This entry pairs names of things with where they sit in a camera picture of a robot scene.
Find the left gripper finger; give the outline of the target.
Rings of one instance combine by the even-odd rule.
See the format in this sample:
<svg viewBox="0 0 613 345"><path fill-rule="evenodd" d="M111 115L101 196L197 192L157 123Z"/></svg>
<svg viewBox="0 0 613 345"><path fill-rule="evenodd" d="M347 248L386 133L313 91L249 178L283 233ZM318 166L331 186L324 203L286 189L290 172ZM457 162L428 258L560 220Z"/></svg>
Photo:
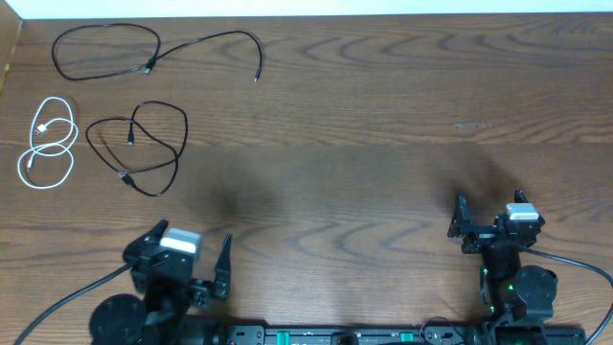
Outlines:
<svg viewBox="0 0 613 345"><path fill-rule="evenodd" d="M227 234L215 265L214 296L220 300L227 300L231 290L231 245L232 235Z"/></svg>
<svg viewBox="0 0 613 345"><path fill-rule="evenodd" d="M145 249L157 246L169 226L166 219L161 219L145 234L141 235L125 247L123 259L127 264L134 264Z"/></svg>

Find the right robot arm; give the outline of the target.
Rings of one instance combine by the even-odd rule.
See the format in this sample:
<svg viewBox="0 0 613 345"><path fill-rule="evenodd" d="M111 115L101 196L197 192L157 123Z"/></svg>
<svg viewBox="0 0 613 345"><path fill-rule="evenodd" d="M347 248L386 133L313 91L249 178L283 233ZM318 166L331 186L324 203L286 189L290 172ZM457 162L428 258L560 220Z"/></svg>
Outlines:
<svg viewBox="0 0 613 345"><path fill-rule="evenodd" d="M557 276L538 265L523 265L520 259L544 224L519 189L491 225L473 223L465 196L455 196L447 236L463 240L463 253L481 256L480 289L491 311L490 319L466 332L467 344L547 342L544 321L553 316Z"/></svg>

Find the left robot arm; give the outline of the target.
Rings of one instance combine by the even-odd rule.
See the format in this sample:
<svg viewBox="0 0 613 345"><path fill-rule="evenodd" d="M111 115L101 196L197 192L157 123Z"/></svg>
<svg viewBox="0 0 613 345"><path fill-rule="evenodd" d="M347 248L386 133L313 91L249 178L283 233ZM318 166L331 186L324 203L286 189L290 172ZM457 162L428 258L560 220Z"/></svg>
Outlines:
<svg viewBox="0 0 613 345"><path fill-rule="evenodd" d="M92 312L89 331L94 344L177 344L191 308L206 310L231 291L231 245L225 236L212 281L193 277L202 236L170 228L160 220L123 252L135 295L116 294Z"/></svg>

